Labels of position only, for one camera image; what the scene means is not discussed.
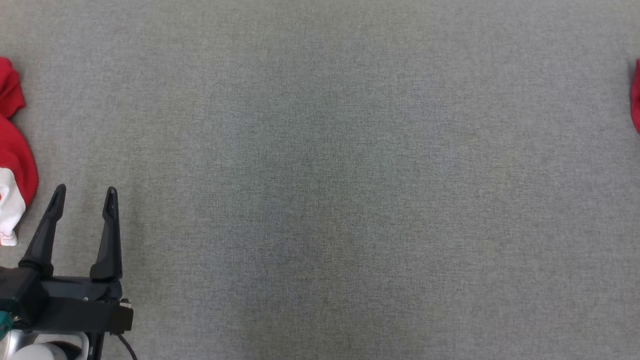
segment white fabric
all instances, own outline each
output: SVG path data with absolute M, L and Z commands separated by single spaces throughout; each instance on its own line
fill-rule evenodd
M 14 233 L 27 206 L 18 190 L 13 172 L 0 167 L 0 245 L 16 246 L 18 238 Z

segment red and white cloth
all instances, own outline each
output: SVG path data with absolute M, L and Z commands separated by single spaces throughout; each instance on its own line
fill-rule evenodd
M 27 141 L 8 120 L 24 107 L 18 73 L 0 58 L 0 245 L 14 246 L 14 229 L 38 188 L 38 170 Z

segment black cable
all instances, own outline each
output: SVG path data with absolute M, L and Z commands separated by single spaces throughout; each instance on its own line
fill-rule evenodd
M 127 348 L 129 353 L 131 354 L 131 358 L 133 358 L 133 360 L 138 360 L 136 353 L 133 352 L 133 348 L 131 347 L 131 345 L 129 345 L 129 342 L 124 338 L 124 336 L 122 336 L 122 334 L 116 334 L 116 336 L 118 336 L 118 339 L 120 339 L 120 341 L 122 341 L 122 343 L 124 344 L 125 348 Z

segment gray fabric surface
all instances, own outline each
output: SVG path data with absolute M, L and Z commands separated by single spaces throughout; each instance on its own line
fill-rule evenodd
M 637 0 L 0 2 L 54 264 L 140 359 L 637 359 Z M 107 339 L 105 359 L 127 359 Z

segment red fabric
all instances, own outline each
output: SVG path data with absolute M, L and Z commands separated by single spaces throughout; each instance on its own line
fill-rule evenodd
M 631 119 L 640 133 L 640 59 L 636 63 L 636 77 L 631 85 Z
M 24 107 L 20 77 L 7 58 L 0 58 L 0 116 L 8 119 Z
M 27 141 L 4 118 L 0 118 L 0 167 L 13 172 L 24 203 L 31 204 L 38 188 L 38 169 Z
M 38 170 L 27 141 L 8 120 L 23 107 L 18 73 L 9 59 L 0 58 L 0 167 L 13 172 L 18 190 L 29 205 L 38 188 Z

